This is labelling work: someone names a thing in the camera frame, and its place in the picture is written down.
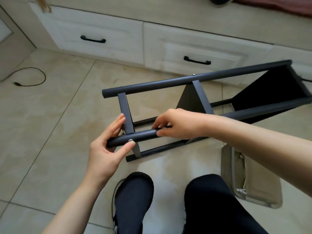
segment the leg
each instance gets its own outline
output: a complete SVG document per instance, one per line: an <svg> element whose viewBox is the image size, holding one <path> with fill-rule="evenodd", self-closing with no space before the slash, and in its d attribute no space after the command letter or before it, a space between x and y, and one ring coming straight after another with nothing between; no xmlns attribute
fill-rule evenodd
<svg viewBox="0 0 312 234"><path fill-rule="evenodd" d="M197 177L185 189L184 233L267 232L236 200L223 179L215 174Z"/></svg>
<svg viewBox="0 0 312 234"><path fill-rule="evenodd" d="M123 181L115 195L114 216L118 234L140 234L142 221L154 195L154 183L149 175L131 173Z"/></svg>

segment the tile floor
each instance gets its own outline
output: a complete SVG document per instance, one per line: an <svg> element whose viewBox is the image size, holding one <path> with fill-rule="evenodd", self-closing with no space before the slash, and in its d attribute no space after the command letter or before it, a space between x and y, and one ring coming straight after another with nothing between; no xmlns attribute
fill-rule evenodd
<svg viewBox="0 0 312 234"><path fill-rule="evenodd" d="M103 88L136 84L175 75L144 70L45 50L33 52L19 72L0 84L0 230L40 233L81 182L89 144L120 113L117 98L104 99ZM215 82L202 84L210 102L232 97L241 89ZM154 117L175 107L182 87L128 95L133 120ZM230 111L215 108L216 114ZM259 122L259 126L312 140L312 105ZM142 150L173 141L141 142ZM220 174L223 143L212 138L126 163L123 160L101 192L85 233L113 233L110 203L116 183L133 171L149 174L155 186L153 203L144 218L144 233L181 233L185 221L184 189L195 177ZM269 233L310 233L312 200L282 181L284 205L272 210L242 205Z"/></svg>

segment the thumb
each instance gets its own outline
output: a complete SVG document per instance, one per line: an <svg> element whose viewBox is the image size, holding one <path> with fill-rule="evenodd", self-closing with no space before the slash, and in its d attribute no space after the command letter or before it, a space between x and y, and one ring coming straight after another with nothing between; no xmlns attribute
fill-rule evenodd
<svg viewBox="0 0 312 234"><path fill-rule="evenodd" d="M173 128L163 128L159 131L157 131L157 136L159 137L173 137L174 129Z"/></svg>
<svg viewBox="0 0 312 234"><path fill-rule="evenodd" d="M116 153L115 156L119 157L120 160L123 159L123 157L130 152L130 150L135 146L135 142L134 141L130 141L128 143L126 143L125 145L123 145L123 147L121 147Z"/></svg>

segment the drawer handle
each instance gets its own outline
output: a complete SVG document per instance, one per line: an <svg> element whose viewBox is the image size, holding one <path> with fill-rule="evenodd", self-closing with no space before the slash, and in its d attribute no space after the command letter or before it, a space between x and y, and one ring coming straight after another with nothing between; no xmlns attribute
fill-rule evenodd
<svg viewBox="0 0 312 234"><path fill-rule="evenodd" d="M185 61L190 61L190 62L199 63L199 64L204 64L204 65L210 65L210 64L211 64L211 61L195 61L195 60L189 59L188 56L184 56L184 60L185 60Z"/></svg>
<svg viewBox="0 0 312 234"><path fill-rule="evenodd" d="M84 35L81 35L80 38L85 41L91 41L91 42L96 42L96 43L106 43L106 39L102 39L102 40L87 39Z"/></svg>

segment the hand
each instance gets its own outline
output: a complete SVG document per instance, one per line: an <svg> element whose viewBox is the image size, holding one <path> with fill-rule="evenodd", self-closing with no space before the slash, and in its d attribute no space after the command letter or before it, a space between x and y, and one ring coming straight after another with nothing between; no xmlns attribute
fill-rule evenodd
<svg viewBox="0 0 312 234"><path fill-rule="evenodd" d="M85 175L87 183L94 184L96 187L103 189L107 181L117 170L123 157L134 147L135 142L131 141L126 143L115 153L115 148L106 148L107 140L119 134L125 120L126 118L124 115L120 114L115 121L91 143L88 167Z"/></svg>
<svg viewBox="0 0 312 234"><path fill-rule="evenodd" d="M154 122L153 129L166 127L169 123L172 128L157 131L157 136L168 136L179 139L192 139L207 136L206 125L209 117L213 115L195 113L178 109L169 109L161 114Z"/></svg>

